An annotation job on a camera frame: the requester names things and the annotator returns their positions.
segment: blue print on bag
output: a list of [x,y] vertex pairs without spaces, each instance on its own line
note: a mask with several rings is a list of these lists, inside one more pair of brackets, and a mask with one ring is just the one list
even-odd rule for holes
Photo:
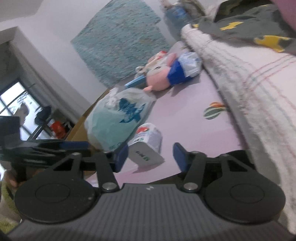
[[140,113],[145,105],[143,104],[140,108],[137,108],[135,103],[131,104],[127,99],[121,98],[119,101],[119,110],[125,112],[125,116],[120,123],[129,123],[132,120],[139,122],[141,120]]

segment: peppa pig plush toy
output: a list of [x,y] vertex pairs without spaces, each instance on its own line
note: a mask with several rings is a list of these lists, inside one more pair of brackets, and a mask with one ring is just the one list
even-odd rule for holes
[[150,67],[144,91],[161,91],[184,83],[198,75],[200,69],[201,60],[195,52],[186,52],[179,57],[176,53],[170,53]]

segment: white carton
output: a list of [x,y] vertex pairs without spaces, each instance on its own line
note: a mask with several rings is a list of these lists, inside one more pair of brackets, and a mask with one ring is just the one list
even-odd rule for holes
[[164,162],[160,155],[161,132],[151,123],[138,127],[135,137],[128,147],[128,157],[140,167]]

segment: pink table mat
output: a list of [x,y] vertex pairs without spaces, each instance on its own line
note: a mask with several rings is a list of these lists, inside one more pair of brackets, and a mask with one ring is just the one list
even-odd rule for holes
[[[121,172],[115,173],[120,186],[123,183],[150,183],[180,173],[173,158],[175,142],[181,143],[188,151],[200,151],[209,157],[243,149],[229,112],[222,111],[211,120],[204,117],[204,111],[211,103],[223,103],[204,70],[190,82],[156,92],[155,95],[157,101],[145,122],[153,123],[161,131],[161,155],[165,162],[140,168],[127,159]],[[96,174],[87,181],[97,186]]]

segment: round black disc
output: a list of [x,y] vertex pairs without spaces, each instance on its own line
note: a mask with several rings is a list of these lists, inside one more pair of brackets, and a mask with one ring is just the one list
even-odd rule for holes
[[252,172],[227,172],[205,191],[207,205],[221,217],[238,223],[272,220],[285,205],[283,191],[273,182]]
[[91,184],[65,172],[37,175],[15,195],[20,214],[42,223],[61,223],[77,218],[89,210],[94,201],[95,191]]

